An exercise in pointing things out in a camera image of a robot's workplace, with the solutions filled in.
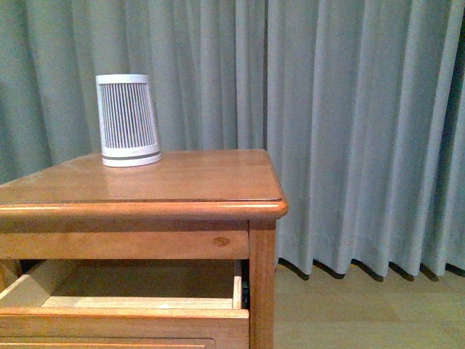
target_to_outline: drawer front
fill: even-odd
[[[212,339],[0,338],[0,349],[216,349]]]
[[[248,259],[245,221],[0,223],[0,259]]]
[[[72,345],[75,338],[141,338],[142,344],[135,345],[134,348],[165,348],[163,345],[169,343],[168,348],[215,348],[215,349],[248,349],[248,319],[247,318],[144,318],[144,317],[118,317],[118,316],[0,316],[0,337],[3,345],[13,345],[18,343],[20,338],[47,338],[41,342],[43,348],[68,348],[60,345]],[[5,343],[4,338],[14,337]],[[64,342],[55,344],[50,342],[50,338],[63,338]],[[164,341],[171,342],[150,342],[148,338],[163,338]],[[73,346],[76,348],[94,348],[102,344],[90,342],[87,346]],[[118,344],[119,346],[109,346],[108,348],[128,347],[127,341]],[[29,343],[28,346],[17,344],[16,348],[36,347],[36,343]]]

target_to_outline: wooden nightstand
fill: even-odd
[[[272,348],[286,212],[265,151],[90,154],[1,185],[3,282],[14,260],[46,261],[1,293],[0,348]]]

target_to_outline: cylindrical speaker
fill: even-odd
[[[103,164],[130,167],[161,159],[146,75],[96,76]]]

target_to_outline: curtain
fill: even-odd
[[[277,257],[465,268],[464,0],[0,1],[0,182],[100,151],[95,75],[150,77],[161,148],[267,148]],[[454,62],[457,56],[456,71]]]
[[[431,204],[464,3],[271,1],[269,10],[268,149],[291,207],[278,255],[304,273],[313,259],[337,273],[356,259],[381,276],[389,262],[412,275],[422,262],[438,275],[447,262],[463,268],[456,163],[448,226],[431,226]],[[463,143],[454,147],[459,162]]]

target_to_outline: wooden floor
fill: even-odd
[[[308,281],[282,265],[276,279],[275,349],[465,348],[465,278],[446,271],[374,281],[358,266]]]

